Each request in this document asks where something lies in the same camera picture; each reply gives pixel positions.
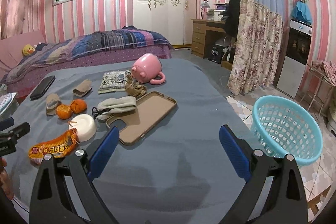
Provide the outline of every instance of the headboard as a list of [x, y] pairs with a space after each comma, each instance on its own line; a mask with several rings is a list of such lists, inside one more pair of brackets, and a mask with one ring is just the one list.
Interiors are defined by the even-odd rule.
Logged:
[[28, 32], [0, 40], [0, 80], [16, 67], [23, 59], [22, 49], [25, 45], [45, 43], [41, 31]]

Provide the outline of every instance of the phone case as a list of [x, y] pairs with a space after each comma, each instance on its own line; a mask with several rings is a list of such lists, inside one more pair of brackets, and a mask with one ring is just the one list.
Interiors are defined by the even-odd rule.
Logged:
[[152, 91], [136, 101], [137, 108], [130, 112], [114, 114], [106, 125], [120, 119], [126, 126], [120, 130], [119, 140], [131, 146], [157, 125], [177, 105], [176, 100], [157, 91]]
[[55, 81], [55, 79], [55, 75], [44, 78], [31, 93], [30, 100], [33, 101], [40, 99], [50, 88], [51, 84]]

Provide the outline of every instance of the orange snack wrapper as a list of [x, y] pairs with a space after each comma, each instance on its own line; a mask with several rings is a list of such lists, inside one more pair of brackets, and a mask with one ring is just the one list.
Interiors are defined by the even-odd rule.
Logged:
[[53, 154], [55, 158], [63, 158], [77, 145], [77, 129], [72, 128], [48, 142], [34, 145], [29, 149], [28, 157], [36, 164], [41, 164], [45, 154]]

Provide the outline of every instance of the yellow duck plush toy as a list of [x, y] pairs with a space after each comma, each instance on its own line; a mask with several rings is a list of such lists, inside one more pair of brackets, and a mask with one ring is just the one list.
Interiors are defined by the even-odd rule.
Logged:
[[22, 53], [24, 56], [28, 56], [32, 54], [34, 51], [35, 51], [35, 48], [32, 45], [27, 44], [23, 47]]

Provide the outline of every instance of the peeled orange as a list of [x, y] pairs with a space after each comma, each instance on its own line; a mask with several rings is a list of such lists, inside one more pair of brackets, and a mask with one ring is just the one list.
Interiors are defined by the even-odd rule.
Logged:
[[66, 119], [69, 119], [71, 117], [72, 110], [71, 110], [70, 106], [61, 104], [57, 107], [56, 114], [60, 119], [66, 120]]
[[87, 104], [83, 99], [76, 99], [71, 102], [70, 107], [73, 113], [79, 114], [87, 109]]

